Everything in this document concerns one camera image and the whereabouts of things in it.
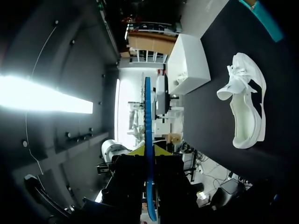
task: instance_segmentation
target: teal strip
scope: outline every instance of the teal strip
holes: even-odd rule
[[[278,24],[259,1],[257,1],[253,7],[250,7],[250,5],[248,5],[244,0],[239,0],[239,2],[250,9],[250,11],[263,24],[275,42],[278,42],[284,38],[284,34],[279,28]]]

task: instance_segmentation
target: white cylinder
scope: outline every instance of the white cylinder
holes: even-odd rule
[[[111,162],[114,155],[127,154],[129,152],[126,147],[113,139],[104,141],[102,145],[102,156],[105,162]]]

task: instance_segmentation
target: white sneaker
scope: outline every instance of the white sneaker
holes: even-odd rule
[[[228,74],[229,83],[217,91],[217,96],[221,100],[227,100],[233,96],[230,103],[235,117],[233,145],[236,148],[249,148],[265,138],[266,117],[263,101],[266,82],[259,67],[243,53],[237,53],[233,57],[233,65],[228,66]],[[251,94],[257,91],[249,86],[251,79],[262,89],[262,117],[252,104]]]

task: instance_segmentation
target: wire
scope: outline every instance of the wire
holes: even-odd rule
[[[37,56],[37,59],[36,59],[36,62],[34,64],[34,67],[33,67],[33,70],[32,70],[32,73],[31,73],[31,76],[30,76],[30,79],[33,77],[33,74],[34,74],[34,71],[36,70],[36,65],[37,65],[37,62],[39,60],[39,57],[41,56],[42,52],[43,52],[43,49],[44,47],[46,46],[47,42],[49,41],[50,37],[52,36],[52,34],[54,33],[55,29],[56,29],[57,26],[55,26],[52,30],[52,32],[49,34],[48,38],[46,39],[45,43],[43,43],[43,46]],[[30,146],[29,146],[29,140],[28,140],[28,131],[27,131],[27,111],[25,112],[25,128],[26,128],[26,140],[27,140],[27,144],[28,144],[28,149],[29,149],[29,153],[30,155],[32,156],[33,159],[35,159],[35,161],[37,162],[37,165],[43,175],[43,171],[42,171],[42,168],[41,168],[41,165],[39,164],[39,161],[33,156],[33,154],[31,153],[31,149],[30,149]]]
[[[49,35],[48,38],[46,39],[45,43],[43,43],[43,47],[42,47],[42,49],[40,50],[39,55],[37,56],[36,63],[34,64],[34,67],[33,67],[33,70],[32,70],[31,76],[30,76],[30,79],[33,77],[33,73],[34,73],[34,71],[35,71],[35,69],[36,69],[36,65],[37,65],[37,62],[38,62],[38,60],[39,60],[39,57],[41,56],[44,47],[46,46],[48,40],[49,40],[50,37],[52,36],[52,34],[53,34],[53,32],[55,31],[55,29],[56,29],[56,26],[53,28],[52,32],[50,33],[50,35]]]
[[[39,164],[39,161],[33,156],[33,154],[31,153],[31,150],[30,150],[29,140],[28,140],[28,131],[27,131],[27,112],[25,113],[25,129],[26,129],[26,140],[27,140],[27,144],[28,144],[29,153],[32,156],[32,158],[35,159],[35,161],[37,162],[39,170],[41,171],[41,174],[43,175],[43,171],[42,171],[41,165]]]
[[[213,169],[210,170],[210,172],[208,172],[207,174],[210,174],[213,170],[215,170],[217,167],[219,167],[220,165],[217,164]]]
[[[161,142],[161,141],[167,141],[167,140],[166,140],[166,139],[162,139],[162,140],[153,141],[153,144],[154,144],[154,143]]]
[[[37,175],[37,178],[38,178],[38,180],[39,180],[39,183],[41,184],[41,186],[42,186],[43,190],[44,190],[44,191],[46,191],[45,187],[43,186],[43,183],[41,182],[41,179],[39,178],[39,175]]]
[[[206,162],[206,161],[208,161],[210,158],[209,157],[207,157],[205,160],[202,160],[201,162]]]
[[[213,176],[211,176],[211,175],[206,175],[206,174],[204,174],[204,173],[202,173],[202,175],[213,178],[213,179],[214,179],[214,180],[213,180],[213,187],[214,187],[214,189],[217,189],[217,187],[215,186],[215,181],[218,182],[219,187],[220,187],[220,186],[227,180],[227,178],[228,178],[229,171],[228,171],[228,169],[226,169],[226,171],[227,171],[227,175],[226,175],[226,178],[225,178],[224,180],[223,180],[223,179],[219,179],[219,178],[215,178],[215,177],[213,177]]]

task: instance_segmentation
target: black table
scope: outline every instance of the black table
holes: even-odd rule
[[[184,139],[217,163],[254,182],[273,177],[283,183],[299,153],[299,75],[286,40],[275,43],[258,19],[231,0],[201,38],[211,81],[184,96]],[[233,55],[249,55],[266,83],[266,136],[250,149],[234,148],[230,100],[216,92],[228,82]]]

